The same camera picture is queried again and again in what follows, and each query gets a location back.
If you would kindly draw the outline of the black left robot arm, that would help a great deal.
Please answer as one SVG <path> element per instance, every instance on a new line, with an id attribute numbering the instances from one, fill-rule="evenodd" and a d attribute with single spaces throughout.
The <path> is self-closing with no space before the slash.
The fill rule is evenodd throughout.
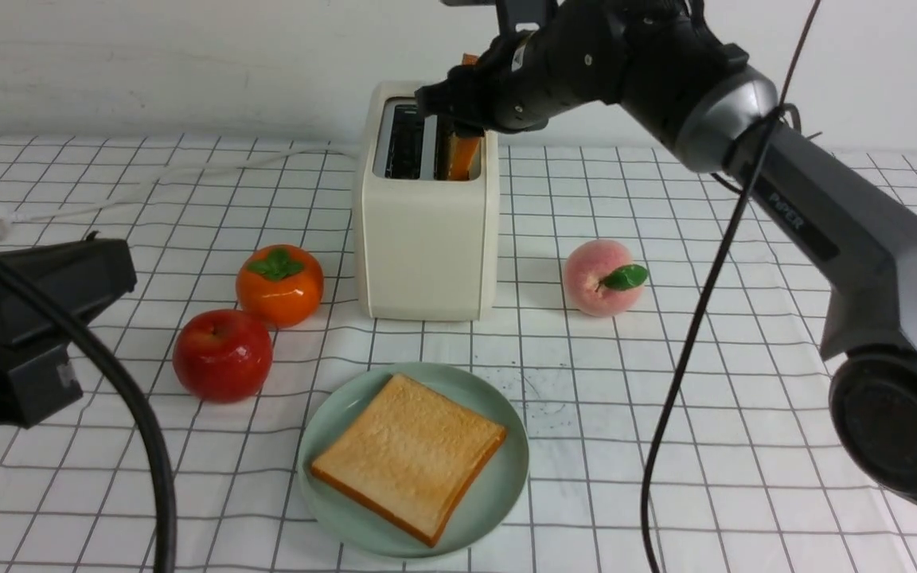
<path id="1" fill-rule="evenodd" d="M 95 233 L 3 251 L 0 260 L 83 324 L 137 286 L 128 243 Z M 35 427 L 81 398 L 70 341 L 0 282 L 0 427 Z"/>

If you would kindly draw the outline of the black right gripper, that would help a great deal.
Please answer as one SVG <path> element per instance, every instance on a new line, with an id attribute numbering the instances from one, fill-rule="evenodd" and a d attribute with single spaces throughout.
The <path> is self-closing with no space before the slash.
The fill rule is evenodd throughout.
<path id="1" fill-rule="evenodd" d="M 472 65 L 415 91 L 459 138 L 542 130 L 590 103 L 626 107 L 633 1 L 496 1 L 499 35 Z"/>

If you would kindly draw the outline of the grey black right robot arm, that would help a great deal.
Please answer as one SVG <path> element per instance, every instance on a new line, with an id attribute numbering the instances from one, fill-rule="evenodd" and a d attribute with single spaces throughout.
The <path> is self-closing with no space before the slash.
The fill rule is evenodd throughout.
<path id="1" fill-rule="evenodd" d="M 537 131 L 616 104 L 692 173 L 741 185 L 825 276 L 829 413 L 871 479 L 917 505 L 917 214 L 780 119 L 783 97 L 700 1 L 499 1 L 473 64 L 418 88 L 460 134 Z"/>

